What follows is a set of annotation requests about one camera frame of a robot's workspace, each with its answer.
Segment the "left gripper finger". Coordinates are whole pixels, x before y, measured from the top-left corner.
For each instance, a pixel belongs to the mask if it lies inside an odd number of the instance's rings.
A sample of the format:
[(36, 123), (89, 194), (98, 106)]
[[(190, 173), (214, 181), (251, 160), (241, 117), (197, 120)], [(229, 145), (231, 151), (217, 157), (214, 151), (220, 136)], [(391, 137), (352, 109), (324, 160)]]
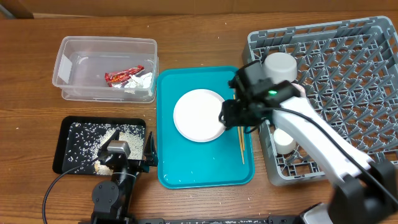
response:
[(145, 156), (145, 164), (147, 166), (152, 166), (152, 167), (158, 166), (157, 151), (155, 149), (155, 139), (152, 132), (149, 133), (149, 137), (147, 139), (143, 155)]
[(111, 135), (106, 138), (105, 142), (102, 143), (102, 145), (100, 145), (97, 155), (98, 156), (102, 156), (104, 154), (106, 154), (106, 152), (108, 151), (108, 146), (111, 144), (112, 141), (118, 141), (119, 140), (119, 133), (120, 130), (115, 129), (111, 132)]

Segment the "pink round plate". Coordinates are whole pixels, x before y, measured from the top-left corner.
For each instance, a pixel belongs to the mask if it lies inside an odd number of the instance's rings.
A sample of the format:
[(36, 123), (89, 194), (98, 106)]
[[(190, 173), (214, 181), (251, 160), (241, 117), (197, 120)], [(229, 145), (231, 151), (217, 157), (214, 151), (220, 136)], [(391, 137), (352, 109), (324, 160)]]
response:
[(173, 119), (179, 133), (193, 142), (210, 142), (220, 137), (225, 126), (219, 121), (224, 98), (214, 91), (196, 89), (175, 104)]

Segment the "white cup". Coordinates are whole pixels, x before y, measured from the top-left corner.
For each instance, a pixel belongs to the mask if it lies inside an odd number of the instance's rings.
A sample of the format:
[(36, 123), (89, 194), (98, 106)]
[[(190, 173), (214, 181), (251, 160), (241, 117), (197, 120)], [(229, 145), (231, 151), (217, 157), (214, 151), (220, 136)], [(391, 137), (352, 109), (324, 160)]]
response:
[(285, 131), (277, 128), (273, 133), (275, 149), (278, 154), (289, 154), (296, 148), (296, 141)]

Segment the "red snack wrapper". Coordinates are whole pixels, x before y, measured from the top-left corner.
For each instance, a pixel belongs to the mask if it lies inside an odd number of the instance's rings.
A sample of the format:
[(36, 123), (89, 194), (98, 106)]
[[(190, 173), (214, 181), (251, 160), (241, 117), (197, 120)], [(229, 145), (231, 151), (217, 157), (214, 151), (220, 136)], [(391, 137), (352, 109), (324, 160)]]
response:
[(144, 66), (138, 65), (119, 72), (109, 72), (104, 74), (104, 79), (109, 87), (120, 88), (131, 78), (136, 77), (144, 71)]

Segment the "small grey bowl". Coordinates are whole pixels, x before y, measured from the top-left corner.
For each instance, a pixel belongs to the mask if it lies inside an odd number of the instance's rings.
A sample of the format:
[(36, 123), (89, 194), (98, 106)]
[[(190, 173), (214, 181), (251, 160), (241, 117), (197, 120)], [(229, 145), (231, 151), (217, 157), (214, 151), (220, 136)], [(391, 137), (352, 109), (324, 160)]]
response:
[(293, 82), (297, 77), (296, 59), (283, 52), (276, 52), (268, 55), (262, 65), (267, 78), (274, 84), (283, 81)]

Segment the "white napkin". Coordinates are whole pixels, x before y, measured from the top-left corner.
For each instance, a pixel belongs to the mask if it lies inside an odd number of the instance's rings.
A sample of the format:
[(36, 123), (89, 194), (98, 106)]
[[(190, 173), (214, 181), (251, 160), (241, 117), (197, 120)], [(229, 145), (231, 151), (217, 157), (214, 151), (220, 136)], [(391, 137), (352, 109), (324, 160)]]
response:
[(152, 83), (152, 77), (152, 72), (145, 73), (141, 76), (134, 75), (127, 81), (127, 83), (124, 85), (124, 88), (149, 88)]

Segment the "pink bowl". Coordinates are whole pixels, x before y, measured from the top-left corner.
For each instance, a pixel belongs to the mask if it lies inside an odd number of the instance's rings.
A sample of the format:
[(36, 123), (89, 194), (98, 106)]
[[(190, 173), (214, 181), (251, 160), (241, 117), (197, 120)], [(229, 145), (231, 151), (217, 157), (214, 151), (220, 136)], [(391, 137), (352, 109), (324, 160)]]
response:
[(299, 85), (299, 84), (296, 84), (296, 83), (292, 83), (292, 85), (293, 85), (294, 87), (296, 87), (296, 89), (298, 89), (298, 91), (300, 92), (300, 96), (301, 96), (301, 97), (304, 97), (304, 98), (307, 97), (306, 92), (305, 92), (305, 89), (304, 89), (303, 86), (301, 86), (301, 85)]

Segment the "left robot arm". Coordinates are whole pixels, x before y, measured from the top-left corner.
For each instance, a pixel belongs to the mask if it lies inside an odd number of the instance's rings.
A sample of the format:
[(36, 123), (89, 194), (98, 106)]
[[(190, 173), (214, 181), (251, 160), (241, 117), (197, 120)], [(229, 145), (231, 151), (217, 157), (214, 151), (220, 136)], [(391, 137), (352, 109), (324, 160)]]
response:
[(99, 148), (97, 156), (100, 164), (110, 168), (113, 173), (110, 180), (98, 183), (93, 189), (91, 223), (138, 222), (129, 213), (129, 207), (139, 174), (148, 173), (151, 167), (158, 166), (153, 135), (149, 134), (142, 159), (130, 159), (130, 153), (128, 143), (119, 140), (118, 130)]

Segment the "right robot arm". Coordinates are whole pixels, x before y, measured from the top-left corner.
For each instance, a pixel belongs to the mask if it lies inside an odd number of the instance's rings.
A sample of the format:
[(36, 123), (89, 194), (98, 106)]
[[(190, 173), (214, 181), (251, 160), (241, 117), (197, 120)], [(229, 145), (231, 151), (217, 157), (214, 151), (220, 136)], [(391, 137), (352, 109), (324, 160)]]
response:
[(397, 212), (394, 165), (377, 164), (348, 143), (291, 82), (273, 83), (256, 60), (241, 67), (228, 85), (236, 97), (223, 102), (218, 116), (226, 129), (272, 121), (306, 150), (334, 188), (329, 203), (309, 207), (293, 223), (379, 223)]

